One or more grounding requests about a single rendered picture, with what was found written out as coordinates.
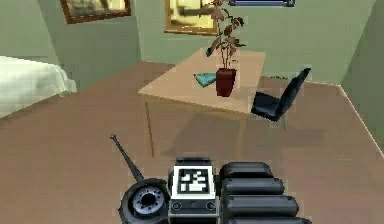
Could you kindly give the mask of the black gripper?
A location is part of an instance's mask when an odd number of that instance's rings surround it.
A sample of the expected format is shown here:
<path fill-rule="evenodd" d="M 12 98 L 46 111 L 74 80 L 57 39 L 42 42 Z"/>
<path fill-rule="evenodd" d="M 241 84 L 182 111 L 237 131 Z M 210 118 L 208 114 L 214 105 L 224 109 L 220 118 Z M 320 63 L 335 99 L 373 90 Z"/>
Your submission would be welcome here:
<path fill-rule="evenodd" d="M 118 209 L 122 224 L 168 224 L 170 196 L 165 180 L 144 176 L 126 154 L 115 134 L 110 136 L 137 181 L 123 195 Z"/>

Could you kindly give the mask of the light wooden table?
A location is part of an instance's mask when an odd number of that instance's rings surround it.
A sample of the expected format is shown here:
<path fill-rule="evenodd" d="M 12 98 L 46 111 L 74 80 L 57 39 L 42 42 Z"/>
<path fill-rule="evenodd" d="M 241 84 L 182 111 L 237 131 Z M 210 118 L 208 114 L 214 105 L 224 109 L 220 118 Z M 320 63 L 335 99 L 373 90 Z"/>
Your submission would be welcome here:
<path fill-rule="evenodd" d="M 238 120 L 239 132 L 234 157 L 242 157 L 245 129 L 251 116 L 266 53 L 238 50 L 231 63 L 237 70 L 234 90 L 229 97 L 218 97 L 213 85 L 202 88 L 193 77 L 195 73 L 216 72 L 220 68 L 221 56 L 215 52 L 207 57 L 205 52 L 204 48 L 199 49 L 137 92 L 143 101 L 151 156 L 155 155 L 155 148 L 148 104 L 159 103 Z"/>

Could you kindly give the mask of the teal folded cloth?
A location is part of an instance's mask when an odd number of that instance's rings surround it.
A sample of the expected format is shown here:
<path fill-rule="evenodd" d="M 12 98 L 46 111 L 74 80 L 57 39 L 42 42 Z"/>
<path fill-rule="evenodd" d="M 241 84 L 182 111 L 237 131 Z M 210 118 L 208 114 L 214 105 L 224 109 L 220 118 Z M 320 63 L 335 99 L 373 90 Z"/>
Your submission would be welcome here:
<path fill-rule="evenodd" d="M 215 73 L 199 73 L 199 74 L 194 74 L 193 77 L 198 82 L 198 84 L 203 88 L 211 85 L 216 81 Z"/>

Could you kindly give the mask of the white bed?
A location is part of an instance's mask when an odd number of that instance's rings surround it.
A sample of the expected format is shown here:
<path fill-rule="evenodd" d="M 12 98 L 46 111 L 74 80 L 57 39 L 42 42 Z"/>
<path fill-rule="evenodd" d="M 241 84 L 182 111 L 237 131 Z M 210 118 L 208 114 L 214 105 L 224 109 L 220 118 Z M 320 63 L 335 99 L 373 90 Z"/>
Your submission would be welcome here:
<path fill-rule="evenodd" d="M 58 65 L 0 56 L 0 118 L 76 91 L 76 82 Z"/>

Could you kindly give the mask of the plant in red pot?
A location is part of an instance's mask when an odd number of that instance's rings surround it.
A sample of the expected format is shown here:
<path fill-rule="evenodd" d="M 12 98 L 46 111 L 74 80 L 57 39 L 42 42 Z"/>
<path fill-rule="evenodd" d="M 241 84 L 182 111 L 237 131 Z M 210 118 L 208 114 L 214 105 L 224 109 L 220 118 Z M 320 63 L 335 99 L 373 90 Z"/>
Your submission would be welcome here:
<path fill-rule="evenodd" d="M 238 48 L 244 47 L 233 32 L 243 27 L 245 22 L 242 17 L 231 15 L 223 4 L 224 0 L 209 0 L 201 6 L 199 15 L 205 10 L 212 9 L 210 17 L 216 24 L 216 38 L 207 49 L 206 55 L 211 55 L 214 51 L 219 52 L 221 66 L 216 71 L 216 93 L 221 97 L 229 97 L 237 75 L 237 70 L 231 67 L 232 57 Z"/>

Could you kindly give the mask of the brown framed picture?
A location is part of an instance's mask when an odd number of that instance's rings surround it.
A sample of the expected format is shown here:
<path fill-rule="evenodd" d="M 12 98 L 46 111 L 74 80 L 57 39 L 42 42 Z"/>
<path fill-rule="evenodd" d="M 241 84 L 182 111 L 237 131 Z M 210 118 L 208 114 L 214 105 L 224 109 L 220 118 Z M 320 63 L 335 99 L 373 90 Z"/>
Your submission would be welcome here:
<path fill-rule="evenodd" d="M 131 0 L 60 0 L 68 24 L 131 15 Z"/>

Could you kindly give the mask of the gold framed picture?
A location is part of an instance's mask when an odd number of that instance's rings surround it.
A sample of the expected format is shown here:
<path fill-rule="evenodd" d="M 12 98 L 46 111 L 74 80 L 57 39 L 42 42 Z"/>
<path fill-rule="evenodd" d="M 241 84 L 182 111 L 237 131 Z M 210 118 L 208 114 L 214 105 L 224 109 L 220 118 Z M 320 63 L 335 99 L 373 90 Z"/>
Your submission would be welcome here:
<path fill-rule="evenodd" d="M 211 18 L 213 0 L 164 0 L 165 32 L 215 36 L 217 22 Z"/>

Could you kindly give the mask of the black chair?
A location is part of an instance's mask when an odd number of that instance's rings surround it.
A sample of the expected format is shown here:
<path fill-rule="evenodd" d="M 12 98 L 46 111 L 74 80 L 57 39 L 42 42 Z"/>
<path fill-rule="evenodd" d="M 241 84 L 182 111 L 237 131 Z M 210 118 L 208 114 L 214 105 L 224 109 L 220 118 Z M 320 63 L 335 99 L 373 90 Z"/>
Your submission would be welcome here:
<path fill-rule="evenodd" d="M 282 120 L 283 127 L 286 127 L 285 114 L 291 108 L 310 71 L 311 68 L 303 69 L 288 83 L 280 97 L 257 91 L 253 98 L 251 113 L 271 122 Z"/>

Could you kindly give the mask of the dark blue wall fixture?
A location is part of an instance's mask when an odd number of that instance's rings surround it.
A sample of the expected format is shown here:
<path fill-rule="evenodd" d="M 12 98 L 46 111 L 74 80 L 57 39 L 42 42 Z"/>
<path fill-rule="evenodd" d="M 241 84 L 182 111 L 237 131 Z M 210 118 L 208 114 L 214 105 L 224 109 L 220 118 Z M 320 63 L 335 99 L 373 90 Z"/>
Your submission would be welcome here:
<path fill-rule="evenodd" d="M 228 0 L 230 6 L 279 6 L 294 7 L 296 0 Z"/>

